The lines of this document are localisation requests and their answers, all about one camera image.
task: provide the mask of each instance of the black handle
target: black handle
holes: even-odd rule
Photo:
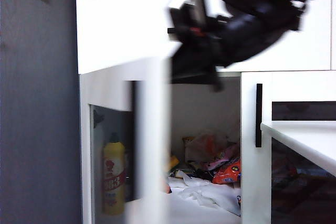
[[[176,29],[174,27],[167,28],[167,33],[168,34],[175,34],[176,33]]]
[[[261,120],[262,120],[262,107],[263,107],[263,85],[257,84],[257,99],[256,99],[256,147],[261,148]]]

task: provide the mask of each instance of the bottle cap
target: bottle cap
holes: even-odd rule
[[[119,137],[118,137],[118,134],[116,132],[112,132],[109,142],[110,143],[118,143],[119,142]]]

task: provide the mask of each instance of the yellow bottle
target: yellow bottle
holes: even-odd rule
[[[103,212],[119,215],[125,203],[125,147],[113,133],[103,150]]]

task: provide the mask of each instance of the black device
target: black device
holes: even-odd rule
[[[182,42],[173,56],[173,83],[193,76],[220,90],[216,66],[227,67],[249,59],[286,31],[298,30],[306,7],[306,0],[222,1],[231,17],[209,17],[205,0],[170,6],[174,28],[169,33],[175,33]]]

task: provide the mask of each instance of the shelf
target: shelf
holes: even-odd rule
[[[336,121],[269,121],[261,130],[336,176]]]

